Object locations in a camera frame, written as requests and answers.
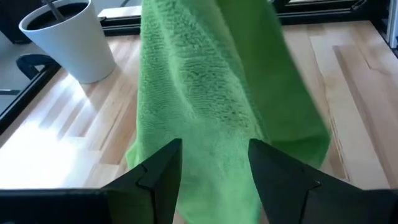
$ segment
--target soil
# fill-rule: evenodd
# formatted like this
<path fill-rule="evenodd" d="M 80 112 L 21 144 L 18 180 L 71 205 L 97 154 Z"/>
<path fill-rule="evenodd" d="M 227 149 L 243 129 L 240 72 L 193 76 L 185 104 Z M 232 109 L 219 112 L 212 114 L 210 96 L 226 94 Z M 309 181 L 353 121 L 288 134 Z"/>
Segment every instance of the soil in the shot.
<path fill-rule="evenodd" d="M 86 7 L 87 3 L 72 3 L 72 4 L 67 4 L 66 6 L 58 7 L 58 10 L 65 17 L 65 20 L 68 20 L 70 18 L 73 18 L 75 15 L 79 14 Z M 55 18 L 52 12 L 49 11 L 38 16 L 36 19 L 30 22 L 30 24 L 27 26 L 27 30 L 43 29 L 50 26 L 54 26 L 58 23 L 59 21 Z"/>

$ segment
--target microfiber cloth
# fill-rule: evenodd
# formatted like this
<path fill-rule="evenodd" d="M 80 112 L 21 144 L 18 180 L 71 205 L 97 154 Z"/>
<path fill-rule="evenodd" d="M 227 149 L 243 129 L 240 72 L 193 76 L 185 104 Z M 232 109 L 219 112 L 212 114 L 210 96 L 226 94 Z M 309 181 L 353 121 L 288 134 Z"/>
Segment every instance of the microfiber cloth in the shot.
<path fill-rule="evenodd" d="M 258 223 L 251 138 L 320 167 L 328 129 L 266 0 L 144 0 L 141 40 L 127 162 L 182 139 L 177 210 L 187 223 Z"/>

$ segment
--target wooden table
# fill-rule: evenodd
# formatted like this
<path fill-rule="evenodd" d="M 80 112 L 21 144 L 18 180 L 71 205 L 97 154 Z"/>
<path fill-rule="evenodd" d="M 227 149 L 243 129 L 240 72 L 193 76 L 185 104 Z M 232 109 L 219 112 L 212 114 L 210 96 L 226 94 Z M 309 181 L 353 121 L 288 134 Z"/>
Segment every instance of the wooden table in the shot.
<path fill-rule="evenodd" d="M 105 9 L 99 16 L 141 13 Z M 101 187 L 126 171 L 136 130 L 140 37 L 108 37 L 115 71 L 81 85 L 61 69 L 0 137 L 0 189 Z"/>
<path fill-rule="evenodd" d="M 398 59 L 382 37 L 368 21 L 287 26 L 284 33 L 332 129 L 323 170 L 365 189 L 398 187 Z M 110 37 L 109 44 L 118 66 L 108 78 L 80 85 L 59 71 L 0 137 L 0 188 L 101 187 L 126 171 L 140 37 Z"/>

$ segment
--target black chair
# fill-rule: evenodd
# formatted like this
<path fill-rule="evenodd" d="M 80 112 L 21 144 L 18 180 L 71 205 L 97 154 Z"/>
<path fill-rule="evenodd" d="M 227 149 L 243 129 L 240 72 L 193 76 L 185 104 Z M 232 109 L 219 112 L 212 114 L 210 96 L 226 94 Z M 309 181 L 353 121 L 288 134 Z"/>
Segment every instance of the black chair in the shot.
<path fill-rule="evenodd" d="M 17 59 L 16 63 L 19 70 L 29 80 L 32 80 L 40 72 L 35 68 L 35 66 L 53 65 L 56 63 L 56 61 L 48 55 L 27 54 L 20 56 Z M 20 92 L 21 92 L 20 90 L 0 90 L 0 95 L 18 95 Z"/>

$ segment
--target plant pot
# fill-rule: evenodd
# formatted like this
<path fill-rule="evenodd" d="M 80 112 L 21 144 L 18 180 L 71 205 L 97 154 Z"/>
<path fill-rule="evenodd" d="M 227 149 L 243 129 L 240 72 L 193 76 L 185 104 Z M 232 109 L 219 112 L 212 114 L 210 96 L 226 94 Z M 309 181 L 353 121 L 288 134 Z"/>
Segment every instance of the plant pot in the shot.
<path fill-rule="evenodd" d="M 57 23 L 46 5 L 27 15 L 19 29 L 80 83 L 107 77 L 115 68 L 91 0 L 61 0 L 55 7 L 66 17 Z"/>

